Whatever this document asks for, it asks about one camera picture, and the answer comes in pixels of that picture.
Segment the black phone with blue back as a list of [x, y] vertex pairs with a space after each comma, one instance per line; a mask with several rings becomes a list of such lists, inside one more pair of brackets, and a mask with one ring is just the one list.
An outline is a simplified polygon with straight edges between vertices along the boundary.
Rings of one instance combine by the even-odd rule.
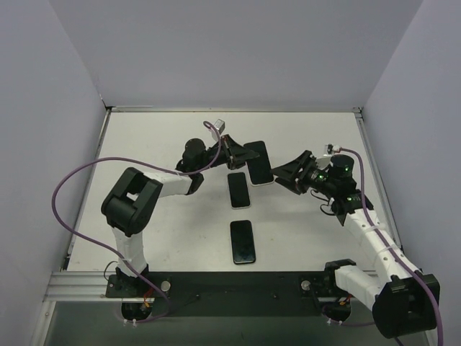
[[273, 183], [274, 176], [272, 174], [272, 168], [265, 142], [254, 141], [245, 143], [243, 147], [254, 151], [259, 155], [255, 159], [251, 159], [246, 162], [251, 184], [253, 186], [259, 186]]

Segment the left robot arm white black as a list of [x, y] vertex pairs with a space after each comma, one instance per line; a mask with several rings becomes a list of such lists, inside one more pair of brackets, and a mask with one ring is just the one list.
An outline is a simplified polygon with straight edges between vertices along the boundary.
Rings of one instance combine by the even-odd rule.
[[131, 296], [141, 296], [148, 287], [148, 264], [143, 253], [144, 228], [148, 225], [160, 198], [174, 195], [192, 195], [205, 181], [201, 169], [207, 165], [222, 164], [230, 170], [243, 167], [259, 157], [259, 153], [236, 143], [229, 135], [207, 148], [204, 142], [193, 138], [186, 142], [182, 159], [176, 169], [179, 173], [148, 176], [140, 170], [127, 168], [104, 199], [101, 212], [115, 236], [117, 251], [122, 258], [116, 276], [122, 288]]

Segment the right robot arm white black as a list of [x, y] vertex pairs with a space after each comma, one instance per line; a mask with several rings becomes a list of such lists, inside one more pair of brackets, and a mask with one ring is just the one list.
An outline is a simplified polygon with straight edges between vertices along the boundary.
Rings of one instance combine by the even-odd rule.
[[352, 294], [371, 312], [382, 336], [436, 330], [437, 343], [444, 342], [439, 310], [440, 284], [434, 275], [423, 274], [380, 222], [364, 193], [364, 181], [355, 181], [353, 168], [362, 165], [351, 149], [330, 146], [322, 164], [305, 151], [293, 161], [272, 169], [276, 183], [302, 195], [315, 190], [331, 202], [339, 223], [355, 238], [376, 275], [366, 274], [349, 260], [326, 264], [336, 288]]

